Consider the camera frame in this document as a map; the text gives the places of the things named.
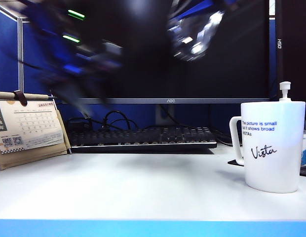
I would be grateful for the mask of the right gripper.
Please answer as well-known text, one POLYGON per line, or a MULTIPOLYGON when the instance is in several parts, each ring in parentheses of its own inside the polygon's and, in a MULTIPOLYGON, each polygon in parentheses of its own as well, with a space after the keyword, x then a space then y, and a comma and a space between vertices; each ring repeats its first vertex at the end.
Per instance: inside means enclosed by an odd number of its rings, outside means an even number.
POLYGON ((181 20, 196 14, 225 12, 231 6, 231 0, 174 0, 168 19, 181 20))

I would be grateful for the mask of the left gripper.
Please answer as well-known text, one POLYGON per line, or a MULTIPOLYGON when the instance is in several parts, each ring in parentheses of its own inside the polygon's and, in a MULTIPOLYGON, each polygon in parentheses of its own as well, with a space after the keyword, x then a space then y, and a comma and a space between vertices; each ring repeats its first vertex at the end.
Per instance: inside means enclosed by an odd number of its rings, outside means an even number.
POLYGON ((100 48, 80 45, 75 48, 62 48, 50 55, 49 72, 44 83, 50 86, 52 94, 70 104, 85 117, 91 117, 91 110, 82 100, 79 86, 93 85, 93 95, 102 104, 108 104, 106 75, 121 67, 123 48, 104 41, 100 48))

